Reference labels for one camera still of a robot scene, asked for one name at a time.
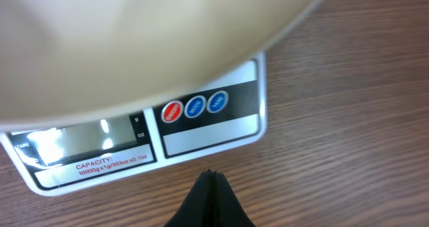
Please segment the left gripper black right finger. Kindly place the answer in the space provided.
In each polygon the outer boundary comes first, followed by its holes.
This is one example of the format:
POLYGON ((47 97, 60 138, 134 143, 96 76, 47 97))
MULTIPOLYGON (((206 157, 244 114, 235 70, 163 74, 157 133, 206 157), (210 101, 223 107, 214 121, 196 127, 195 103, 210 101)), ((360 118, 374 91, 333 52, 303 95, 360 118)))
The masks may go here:
POLYGON ((217 227, 255 227, 223 173, 213 173, 213 217, 217 227))

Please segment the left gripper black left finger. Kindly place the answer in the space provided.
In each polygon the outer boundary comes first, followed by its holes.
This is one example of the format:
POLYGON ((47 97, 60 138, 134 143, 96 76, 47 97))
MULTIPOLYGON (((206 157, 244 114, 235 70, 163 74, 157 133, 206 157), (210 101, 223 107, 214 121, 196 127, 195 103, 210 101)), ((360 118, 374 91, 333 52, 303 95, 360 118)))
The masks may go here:
POLYGON ((212 177, 211 170, 203 171, 198 176, 181 206, 165 227, 210 226, 212 177))

